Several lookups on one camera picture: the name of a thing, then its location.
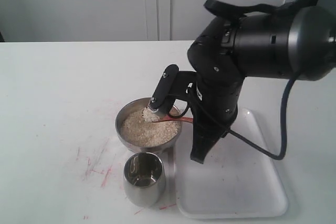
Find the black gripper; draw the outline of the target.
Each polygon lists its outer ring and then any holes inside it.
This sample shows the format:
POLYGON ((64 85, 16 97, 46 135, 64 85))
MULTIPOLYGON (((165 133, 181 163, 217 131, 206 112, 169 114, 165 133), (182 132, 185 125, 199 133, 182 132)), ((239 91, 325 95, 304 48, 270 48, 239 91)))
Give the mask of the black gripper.
POLYGON ((190 159, 203 164, 214 145, 227 135, 237 117, 244 76, 230 58, 190 58, 196 71, 197 120, 193 122, 190 159))

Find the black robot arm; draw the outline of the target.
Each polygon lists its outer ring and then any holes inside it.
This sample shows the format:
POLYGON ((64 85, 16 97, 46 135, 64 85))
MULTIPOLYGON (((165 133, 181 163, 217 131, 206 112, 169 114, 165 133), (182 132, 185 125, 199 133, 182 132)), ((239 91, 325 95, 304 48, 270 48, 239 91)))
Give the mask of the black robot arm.
POLYGON ((281 147, 273 154, 243 137, 274 160, 287 150, 287 103, 295 81, 317 81, 335 67, 335 17, 319 6, 288 14, 247 16, 230 24, 217 17, 190 46, 187 57, 196 79, 188 88, 193 114, 191 160, 204 163, 238 114, 248 77, 287 79, 280 105, 281 147))

